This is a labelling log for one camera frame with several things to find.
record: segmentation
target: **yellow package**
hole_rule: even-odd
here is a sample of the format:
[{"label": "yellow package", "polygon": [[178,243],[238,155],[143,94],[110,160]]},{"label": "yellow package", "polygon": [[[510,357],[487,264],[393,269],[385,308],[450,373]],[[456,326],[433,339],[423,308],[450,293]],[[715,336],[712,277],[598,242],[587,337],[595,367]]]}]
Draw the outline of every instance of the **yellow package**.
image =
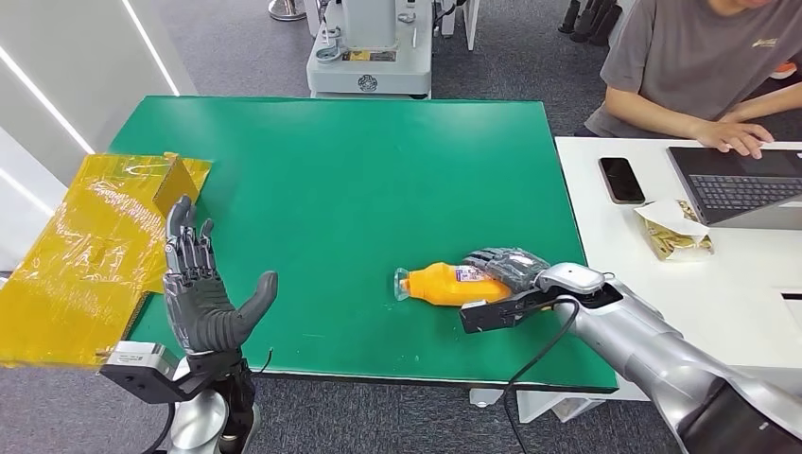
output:
[{"label": "yellow package", "polygon": [[194,200],[210,167],[174,155],[87,156],[0,290],[0,364],[102,362],[96,352],[127,335],[147,290],[161,291],[164,211],[178,197],[168,199]]},{"label": "yellow package", "polygon": [[635,211],[660,260],[695,261],[713,255],[709,229],[699,223],[687,201],[656,201]]}]

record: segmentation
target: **person's arm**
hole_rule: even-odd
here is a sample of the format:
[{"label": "person's arm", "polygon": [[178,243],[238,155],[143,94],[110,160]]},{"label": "person's arm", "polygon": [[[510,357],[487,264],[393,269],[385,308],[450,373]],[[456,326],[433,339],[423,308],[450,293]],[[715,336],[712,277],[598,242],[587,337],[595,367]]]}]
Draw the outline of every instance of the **person's arm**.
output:
[{"label": "person's arm", "polygon": [[802,82],[736,104],[720,121],[738,123],[800,108],[802,108]]},{"label": "person's arm", "polygon": [[604,104],[611,115],[643,130],[695,139],[724,153],[734,149],[743,156],[751,154],[760,158],[758,139],[774,142],[772,134],[760,125],[707,121],[666,109],[638,93],[610,86],[607,86]]}]

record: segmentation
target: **bottle label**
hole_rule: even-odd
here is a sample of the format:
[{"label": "bottle label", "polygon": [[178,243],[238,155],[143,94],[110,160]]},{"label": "bottle label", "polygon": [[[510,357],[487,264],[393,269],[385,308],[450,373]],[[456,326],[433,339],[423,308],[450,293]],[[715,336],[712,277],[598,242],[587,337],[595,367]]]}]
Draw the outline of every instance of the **bottle label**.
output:
[{"label": "bottle label", "polygon": [[490,280],[490,277],[469,265],[459,265],[454,267],[454,272],[457,274],[458,282],[478,282]]}]

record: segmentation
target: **gray t-shirt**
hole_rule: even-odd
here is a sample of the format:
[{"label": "gray t-shirt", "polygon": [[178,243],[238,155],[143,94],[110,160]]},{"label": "gray t-shirt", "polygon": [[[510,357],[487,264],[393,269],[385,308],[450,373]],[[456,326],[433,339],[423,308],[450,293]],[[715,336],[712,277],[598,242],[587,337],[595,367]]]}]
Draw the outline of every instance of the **gray t-shirt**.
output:
[{"label": "gray t-shirt", "polygon": [[[712,121],[787,60],[802,69],[802,0],[774,0],[728,17],[707,0],[637,0],[601,78]],[[615,118],[604,104],[585,126],[602,137],[666,137]]]}]

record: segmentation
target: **robot forearm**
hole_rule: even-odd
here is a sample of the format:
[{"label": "robot forearm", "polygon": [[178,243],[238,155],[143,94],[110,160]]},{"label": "robot forearm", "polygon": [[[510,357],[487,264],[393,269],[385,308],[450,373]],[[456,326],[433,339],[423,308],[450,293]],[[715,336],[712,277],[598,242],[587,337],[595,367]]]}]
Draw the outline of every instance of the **robot forearm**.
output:
[{"label": "robot forearm", "polygon": [[[581,304],[571,332],[652,399],[687,452],[802,452],[802,400],[696,348],[617,279],[603,282],[620,299]],[[563,321],[572,309],[554,307]]]}]

